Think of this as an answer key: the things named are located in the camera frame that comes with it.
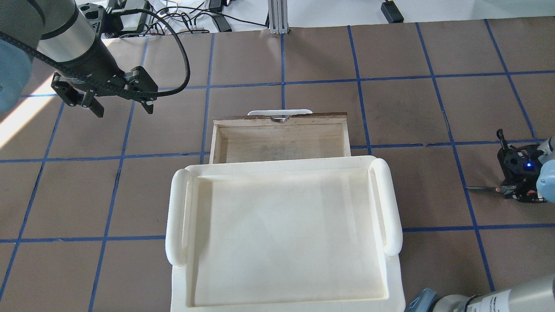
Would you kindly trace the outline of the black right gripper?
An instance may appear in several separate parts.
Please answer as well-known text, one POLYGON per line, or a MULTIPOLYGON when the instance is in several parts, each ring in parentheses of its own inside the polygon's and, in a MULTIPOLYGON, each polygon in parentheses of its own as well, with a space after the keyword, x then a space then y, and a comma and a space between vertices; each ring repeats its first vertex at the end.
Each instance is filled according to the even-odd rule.
POLYGON ((539 144, 516 147, 505 139, 503 130, 497 130, 501 148, 497 158, 505 177, 501 185, 501 194, 520 203, 540 204, 547 200, 537 190, 536 183, 543 163, 540 161, 547 151, 539 144))

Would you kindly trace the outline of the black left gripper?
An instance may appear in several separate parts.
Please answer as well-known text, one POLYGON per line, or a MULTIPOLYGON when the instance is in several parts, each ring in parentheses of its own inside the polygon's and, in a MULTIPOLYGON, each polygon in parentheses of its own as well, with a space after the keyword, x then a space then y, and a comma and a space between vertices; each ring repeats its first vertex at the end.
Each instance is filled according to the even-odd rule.
POLYGON ((158 97, 158 85, 142 66, 133 67, 128 72, 119 71, 111 76, 106 75, 103 79, 92 74, 85 79, 64 77, 55 72, 51 88, 65 104, 88 108, 98 118, 103 118, 104 107, 97 97, 119 96, 140 101, 147 114, 154 113, 154 101, 158 97))

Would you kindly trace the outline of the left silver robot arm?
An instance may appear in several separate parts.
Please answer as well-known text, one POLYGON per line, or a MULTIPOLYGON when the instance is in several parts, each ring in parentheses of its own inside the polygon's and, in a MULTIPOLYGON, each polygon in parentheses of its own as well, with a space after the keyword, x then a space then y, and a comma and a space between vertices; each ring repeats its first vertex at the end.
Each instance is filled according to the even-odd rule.
POLYGON ((1 113, 11 111, 28 84, 36 53, 52 60, 51 87, 70 107, 97 117, 104 107, 97 97, 119 96, 142 103, 151 114, 158 85, 141 66, 120 69, 101 41, 123 29, 119 12, 73 0, 3 0, 1 2, 1 113))

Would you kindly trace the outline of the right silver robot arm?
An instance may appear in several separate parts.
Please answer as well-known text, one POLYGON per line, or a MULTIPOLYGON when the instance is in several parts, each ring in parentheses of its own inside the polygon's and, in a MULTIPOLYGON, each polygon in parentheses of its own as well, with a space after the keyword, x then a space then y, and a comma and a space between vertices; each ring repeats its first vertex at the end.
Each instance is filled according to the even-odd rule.
MULTIPOLYGON (((501 142, 497 158, 505 177, 501 186, 468 186, 468 190, 500 194, 520 203, 554 202, 554 138, 541 144, 515 147, 497 131, 501 142)), ((438 296, 426 288, 409 304, 407 312, 552 312, 554 275, 547 275, 511 288, 477 296, 438 296)))

